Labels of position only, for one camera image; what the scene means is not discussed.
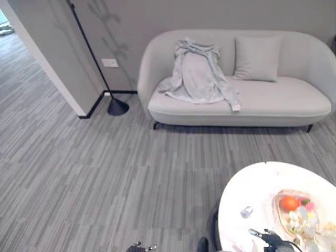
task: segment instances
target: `wall outlet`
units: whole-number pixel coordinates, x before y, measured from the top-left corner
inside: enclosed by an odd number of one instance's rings
[[[105,67],[119,67],[116,59],[101,59]]]

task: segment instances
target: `fruit bowl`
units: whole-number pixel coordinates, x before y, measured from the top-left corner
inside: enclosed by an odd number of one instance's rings
[[[303,251],[336,252],[336,225],[326,222],[317,198],[282,190],[273,198],[272,208],[276,229],[283,239],[296,243]]]

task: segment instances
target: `small bottle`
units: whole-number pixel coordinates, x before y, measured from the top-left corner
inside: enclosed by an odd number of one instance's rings
[[[253,208],[251,206],[247,206],[243,210],[241,210],[240,214],[244,219],[247,219],[248,217],[250,217],[252,212]]]

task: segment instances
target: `white table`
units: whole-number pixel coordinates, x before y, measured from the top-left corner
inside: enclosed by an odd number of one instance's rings
[[[281,190],[303,191],[328,205],[325,213],[336,218],[336,187],[322,177],[296,165],[264,162],[250,165],[226,185],[218,211],[219,238],[223,251],[262,252],[266,243],[249,234],[253,228],[280,232],[275,227],[271,201]],[[253,207],[250,218],[244,219],[240,211]]]

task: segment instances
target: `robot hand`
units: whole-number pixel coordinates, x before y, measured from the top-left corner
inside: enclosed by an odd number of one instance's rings
[[[290,242],[284,241],[273,231],[264,229],[266,234],[261,234],[253,229],[250,229],[250,234],[259,237],[265,241],[269,247],[264,248],[264,252],[295,252]]]
[[[157,249],[157,245],[151,245],[147,248],[140,247],[141,242],[134,243],[131,247],[128,248],[127,252],[148,252],[148,251],[154,251]]]

